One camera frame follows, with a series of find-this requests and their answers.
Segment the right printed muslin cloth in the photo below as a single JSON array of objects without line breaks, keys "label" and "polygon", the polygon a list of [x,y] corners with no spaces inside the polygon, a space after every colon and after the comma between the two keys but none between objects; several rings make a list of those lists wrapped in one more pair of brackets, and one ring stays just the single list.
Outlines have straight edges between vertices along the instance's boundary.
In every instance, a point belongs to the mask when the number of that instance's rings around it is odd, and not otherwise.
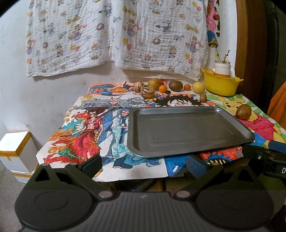
[{"label": "right printed muslin cloth", "polygon": [[112,61],[195,81],[208,60],[208,1],[112,1]]}]

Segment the green-brown mango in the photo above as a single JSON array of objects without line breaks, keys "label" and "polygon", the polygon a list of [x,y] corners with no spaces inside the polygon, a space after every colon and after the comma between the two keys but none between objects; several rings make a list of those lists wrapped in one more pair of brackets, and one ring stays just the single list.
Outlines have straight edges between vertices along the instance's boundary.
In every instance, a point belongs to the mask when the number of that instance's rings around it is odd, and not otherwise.
[{"label": "green-brown mango", "polygon": [[164,85],[164,82],[158,78],[149,79],[148,85],[151,86],[154,90],[159,90],[161,85]]}]

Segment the brown wooden door frame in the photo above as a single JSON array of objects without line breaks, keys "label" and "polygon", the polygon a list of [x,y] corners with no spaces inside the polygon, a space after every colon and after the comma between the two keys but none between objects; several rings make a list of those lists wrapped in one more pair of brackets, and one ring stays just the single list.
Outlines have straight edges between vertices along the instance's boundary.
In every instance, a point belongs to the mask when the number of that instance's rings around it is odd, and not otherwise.
[{"label": "brown wooden door frame", "polygon": [[268,61],[267,17],[264,1],[236,1],[235,74],[243,79],[238,92],[253,102],[271,97],[272,66]]}]

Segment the grey metal tray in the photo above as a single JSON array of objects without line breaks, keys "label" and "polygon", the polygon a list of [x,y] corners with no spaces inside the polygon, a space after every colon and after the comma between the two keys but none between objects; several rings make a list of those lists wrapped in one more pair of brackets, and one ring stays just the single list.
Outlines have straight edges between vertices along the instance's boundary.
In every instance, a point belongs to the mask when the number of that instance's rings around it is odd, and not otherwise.
[{"label": "grey metal tray", "polygon": [[127,147],[158,158],[251,143],[254,134],[218,107],[146,107],[129,113]]}]

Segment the yellow lemon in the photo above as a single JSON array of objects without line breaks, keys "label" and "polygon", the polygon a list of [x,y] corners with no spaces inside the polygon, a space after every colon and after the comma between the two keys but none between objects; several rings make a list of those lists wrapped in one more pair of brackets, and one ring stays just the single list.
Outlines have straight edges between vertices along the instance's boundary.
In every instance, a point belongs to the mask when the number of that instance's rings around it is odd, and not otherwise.
[{"label": "yellow lemon", "polygon": [[202,93],[204,93],[206,87],[205,87],[204,83],[202,83],[202,82],[195,82],[192,85],[192,89],[195,93],[202,94]]}]

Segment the anime poster mat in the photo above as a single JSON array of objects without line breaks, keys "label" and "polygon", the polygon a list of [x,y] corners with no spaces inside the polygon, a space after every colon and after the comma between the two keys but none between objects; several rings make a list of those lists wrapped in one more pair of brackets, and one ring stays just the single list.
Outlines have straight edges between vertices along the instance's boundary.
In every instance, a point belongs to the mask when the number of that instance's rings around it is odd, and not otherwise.
[{"label": "anime poster mat", "polygon": [[156,91],[151,99],[143,98],[133,83],[94,85],[67,111],[64,124],[40,149],[37,160],[53,167],[83,163],[101,156],[103,168],[96,180],[112,182],[174,176],[186,165],[187,156],[142,158],[127,148],[129,113],[141,107],[218,106],[236,112],[245,102],[242,96],[232,98],[198,94]]}]

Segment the brown avocado-like fruit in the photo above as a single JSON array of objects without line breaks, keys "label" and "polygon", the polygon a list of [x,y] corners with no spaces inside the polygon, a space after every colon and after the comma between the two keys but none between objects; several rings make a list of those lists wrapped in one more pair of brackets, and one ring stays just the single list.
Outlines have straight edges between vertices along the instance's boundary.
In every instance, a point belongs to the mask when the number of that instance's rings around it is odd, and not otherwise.
[{"label": "brown avocado-like fruit", "polygon": [[248,120],[252,115],[252,109],[247,104],[242,104],[236,110],[236,118]]}]

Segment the white and orange jar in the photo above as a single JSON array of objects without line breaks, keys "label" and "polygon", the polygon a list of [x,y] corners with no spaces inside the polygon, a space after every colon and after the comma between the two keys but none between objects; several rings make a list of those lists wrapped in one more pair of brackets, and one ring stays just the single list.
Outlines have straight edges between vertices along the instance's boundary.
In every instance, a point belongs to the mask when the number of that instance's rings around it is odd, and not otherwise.
[{"label": "white and orange jar", "polygon": [[214,68],[214,74],[216,76],[221,76],[224,78],[229,78],[231,75],[231,64],[229,61],[215,61],[215,68]]}]

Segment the flower twig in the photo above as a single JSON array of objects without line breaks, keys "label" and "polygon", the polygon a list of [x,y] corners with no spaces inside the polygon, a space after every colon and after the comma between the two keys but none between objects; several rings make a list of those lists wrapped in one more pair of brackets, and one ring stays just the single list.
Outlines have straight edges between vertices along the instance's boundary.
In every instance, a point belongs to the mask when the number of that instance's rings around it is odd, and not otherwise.
[{"label": "flower twig", "polygon": [[226,63],[227,62],[227,57],[229,56],[231,50],[228,50],[227,53],[223,56],[223,59],[221,60],[222,63]]}]

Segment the dark brown kiwi with sticker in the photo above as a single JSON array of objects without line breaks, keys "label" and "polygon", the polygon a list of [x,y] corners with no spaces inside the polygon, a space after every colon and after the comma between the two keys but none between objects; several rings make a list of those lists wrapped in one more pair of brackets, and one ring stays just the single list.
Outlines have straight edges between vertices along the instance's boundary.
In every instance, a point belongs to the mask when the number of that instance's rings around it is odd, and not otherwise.
[{"label": "dark brown kiwi with sticker", "polygon": [[171,80],[169,82],[169,89],[172,91],[180,92],[183,89],[183,84],[181,81],[178,80]]}]

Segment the left printed muslin cloth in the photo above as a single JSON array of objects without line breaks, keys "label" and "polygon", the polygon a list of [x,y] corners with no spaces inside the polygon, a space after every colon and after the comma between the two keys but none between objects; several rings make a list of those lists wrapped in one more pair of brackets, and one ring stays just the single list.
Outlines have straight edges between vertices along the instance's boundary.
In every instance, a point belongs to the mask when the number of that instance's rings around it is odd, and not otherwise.
[{"label": "left printed muslin cloth", "polygon": [[53,76],[114,60],[111,1],[29,1],[27,75]]}]

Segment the white cardboard box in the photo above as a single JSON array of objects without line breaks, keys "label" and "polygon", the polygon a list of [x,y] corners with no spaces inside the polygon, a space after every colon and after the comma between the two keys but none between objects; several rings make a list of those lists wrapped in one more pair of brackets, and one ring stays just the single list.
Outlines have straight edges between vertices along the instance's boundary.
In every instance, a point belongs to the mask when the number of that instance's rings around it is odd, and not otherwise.
[{"label": "white cardboard box", "polygon": [[29,131],[6,133],[0,152],[1,162],[20,183],[27,183],[39,166],[38,149]]}]

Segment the yellow plastic bowl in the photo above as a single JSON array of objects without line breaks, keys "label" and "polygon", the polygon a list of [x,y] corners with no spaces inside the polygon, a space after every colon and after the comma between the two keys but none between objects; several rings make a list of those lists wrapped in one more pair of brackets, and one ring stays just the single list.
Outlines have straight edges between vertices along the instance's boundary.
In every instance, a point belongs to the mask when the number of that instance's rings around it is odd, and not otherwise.
[{"label": "yellow plastic bowl", "polygon": [[221,77],[216,76],[206,69],[201,69],[202,75],[204,76],[204,85],[206,89],[216,95],[220,96],[233,96],[243,79],[238,77]]}]

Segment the striped melon front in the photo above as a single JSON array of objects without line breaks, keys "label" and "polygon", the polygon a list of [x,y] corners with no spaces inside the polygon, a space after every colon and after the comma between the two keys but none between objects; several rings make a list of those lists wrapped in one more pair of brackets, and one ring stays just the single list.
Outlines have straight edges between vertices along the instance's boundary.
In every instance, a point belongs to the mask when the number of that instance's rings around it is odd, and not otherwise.
[{"label": "striped melon front", "polygon": [[154,96],[155,90],[149,85],[144,85],[140,91],[140,95],[145,99],[150,99]]}]

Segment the small orange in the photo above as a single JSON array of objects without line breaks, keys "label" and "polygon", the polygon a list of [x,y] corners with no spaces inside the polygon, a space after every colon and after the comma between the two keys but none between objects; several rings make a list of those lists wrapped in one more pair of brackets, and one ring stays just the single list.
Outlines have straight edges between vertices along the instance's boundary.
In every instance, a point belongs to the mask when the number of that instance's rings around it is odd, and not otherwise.
[{"label": "small orange", "polygon": [[167,92],[167,87],[165,85],[160,85],[159,86],[159,92],[160,93],[166,93]]},{"label": "small orange", "polygon": [[191,85],[185,84],[185,85],[184,85],[184,90],[185,90],[185,91],[191,91]]}]

